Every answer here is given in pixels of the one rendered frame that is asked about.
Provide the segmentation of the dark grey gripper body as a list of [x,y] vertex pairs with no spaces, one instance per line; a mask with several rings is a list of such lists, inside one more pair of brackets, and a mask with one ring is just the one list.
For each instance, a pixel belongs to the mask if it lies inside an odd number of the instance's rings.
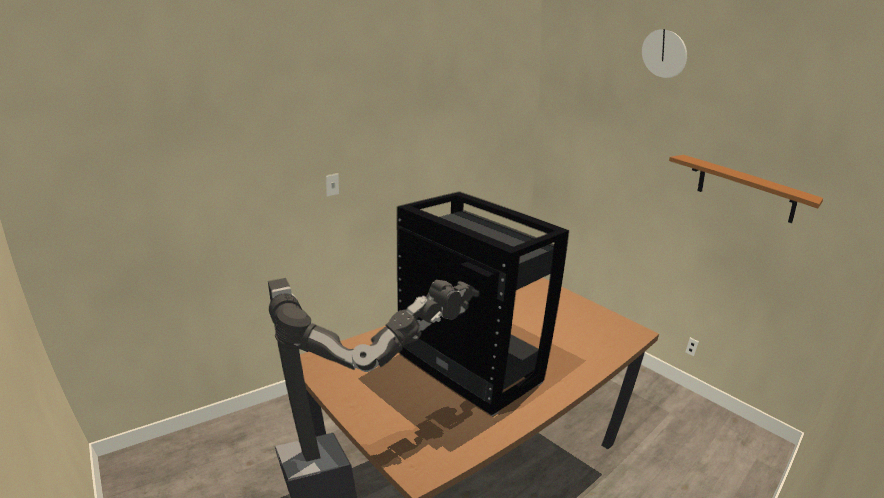
[[459,291],[454,291],[452,284],[449,282],[434,280],[426,297],[441,305],[441,317],[454,320],[459,315],[461,310],[461,294]]

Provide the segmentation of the black server rack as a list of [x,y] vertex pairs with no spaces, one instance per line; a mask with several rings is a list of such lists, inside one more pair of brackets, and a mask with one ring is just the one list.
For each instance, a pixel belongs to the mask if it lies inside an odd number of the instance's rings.
[[[441,218],[420,210],[448,202],[452,214]],[[464,203],[548,234],[531,236],[465,211]],[[480,292],[454,320],[440,316],[421,330],[400,355],[491,416],[542,384],[568,236],[567,229],[462,192],[397,206],[398,311],[426,297],[434,280]],[[511,334],[516,287],[549,274],[538,349]]]

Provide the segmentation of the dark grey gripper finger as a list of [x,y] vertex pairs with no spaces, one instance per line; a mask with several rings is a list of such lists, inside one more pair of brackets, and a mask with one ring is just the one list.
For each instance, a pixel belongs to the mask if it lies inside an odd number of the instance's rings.
[[471,285],[468,285],[468,284],[466,284],[466,283],[464,283],[464,282],[461,282],[461,281],[457,282],[457,286],[455,286],[455,287],[453,287],[453,288],[454,288],[456,291],[459,291],[459,292],[460,292],[460,294],[461,294],[461,298],[464,297],[464,296],[466,296],[466,294],[468,294],[469,291],[472,292],[472,293],[474,293],[474,294],[476,294],[476,295],[479,294],[479,291],[478,291],[478,290],[475,290]]
[[471,300],[471,298],[473,296],[478,297],[479,294],[476,295],[476,294],[469,291],[469,293],[466,295],[466,297],[463,297],[461,299],[461,310],[460,310],[459,315],[464,313],[468,309],[468,302]]

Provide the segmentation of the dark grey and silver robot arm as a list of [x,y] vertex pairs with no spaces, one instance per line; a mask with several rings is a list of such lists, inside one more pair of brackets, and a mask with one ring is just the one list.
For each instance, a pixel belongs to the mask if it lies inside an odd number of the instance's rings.
[[[391,317],[386,327],[371,338],[370,346],[360,344],[348,349],[341,344],[336,333],[311,323],[310,316],[302,310],[290,287],[271,292],[273,299],[269,304],[269,314],[272,321],[274,318],[275,338],[281,345],[311,352],[363,372],[384,366],[403,350],[402,346],[416,341],[421,330],[432,322],[439,322],[442,315],[440,304],[425,296],[418,297],[406,310],[398,311]],[[423,320],[417,320],[418,317]]]

